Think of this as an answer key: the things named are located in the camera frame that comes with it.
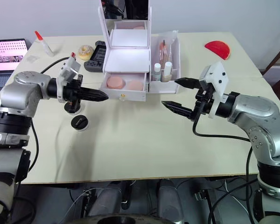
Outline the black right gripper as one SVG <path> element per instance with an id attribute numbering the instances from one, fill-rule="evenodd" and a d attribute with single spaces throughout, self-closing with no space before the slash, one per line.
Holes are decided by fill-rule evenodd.
<path id="1" fill-rule="evenodd" d="M 182 77 L 176 79 L 175 83 L 179 84 L 180 86 L 188 89 L 199 89 L 195 98 L 196 103 L 194 110 L 189 108 L 183 107 L 182 104 L 174 102 L 174 101 L 162 101 L 161 103 L 169 109 L 171 112 L 184 116 L 191 121 L 194 121 L 198 114 L 209 114 L 210 109 L 213 104 L 213 93 L 215 89 L 212 84 L 207 84 L 206 89 L 204 90 L 201 88 L 200 82 L 198 79 Z"/>

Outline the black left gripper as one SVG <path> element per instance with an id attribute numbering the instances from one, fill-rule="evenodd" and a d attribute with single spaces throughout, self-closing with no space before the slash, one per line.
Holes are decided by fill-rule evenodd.
<path id="1" fill-rule="evenodd" d="M 63 87 L 63 99 L 66 101 L 64 109 L 67 112 L 78 112 L 81 109 L 81 100 L 102 102 L 108 99 L 107 94 L 101 90 L 81 88 L 83 75 L 78 75 L 77 79 L 72 79 Z"/>

